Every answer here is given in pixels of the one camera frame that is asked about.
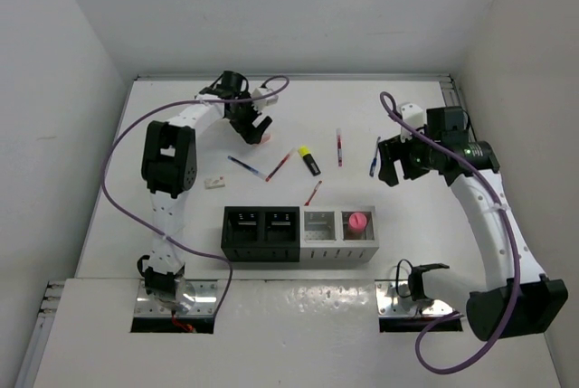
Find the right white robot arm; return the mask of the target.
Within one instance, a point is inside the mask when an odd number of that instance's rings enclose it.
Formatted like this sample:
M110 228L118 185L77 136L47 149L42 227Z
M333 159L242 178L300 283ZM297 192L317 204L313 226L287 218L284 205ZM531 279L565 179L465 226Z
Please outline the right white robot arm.
M459 106L422 109L406 102L394 113L403 121L398 136L379 143L378 177L399 182L431 171L445 180L465 212L479 248L485 283L451 273L448 265L413 266L408 297L440 299L465 315L481 341L491 338L508 308L512 312L501 337L545 332L568 299L565 283L550 279L528 248L510 210L499 162L486 141L470 139L470 122Z

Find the pink tape roll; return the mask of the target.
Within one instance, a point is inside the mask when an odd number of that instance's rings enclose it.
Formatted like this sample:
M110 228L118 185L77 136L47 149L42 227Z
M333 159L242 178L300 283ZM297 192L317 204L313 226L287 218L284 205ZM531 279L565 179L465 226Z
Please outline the pink tape roll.
M367 217L364 213L354 212L348 216L345 238L348 240L360 240L365 238Z

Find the white staple box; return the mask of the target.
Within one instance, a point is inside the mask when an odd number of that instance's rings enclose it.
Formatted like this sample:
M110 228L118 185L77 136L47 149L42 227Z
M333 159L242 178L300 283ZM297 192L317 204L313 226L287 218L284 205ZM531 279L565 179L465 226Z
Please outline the white staple box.
M213 190L224 188L226 186L225 178L223 176L210 177L204 180L204 188L206 190Z

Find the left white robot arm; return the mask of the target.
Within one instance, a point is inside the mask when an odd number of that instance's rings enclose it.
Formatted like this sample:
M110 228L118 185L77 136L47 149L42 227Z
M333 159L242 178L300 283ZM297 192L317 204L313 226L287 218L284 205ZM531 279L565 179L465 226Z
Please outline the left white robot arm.
M227 119L245 143L260 144L271 118L255 120L278 97L265 83L250 91L243 75L225 71L199 91L196 103L172 118L148 124L141 175L150 192L155 230L150 252L138 261L148 293L169 305L181 300L185 251L172 241L182 236L186 199L197 178L197 138L215 122Z

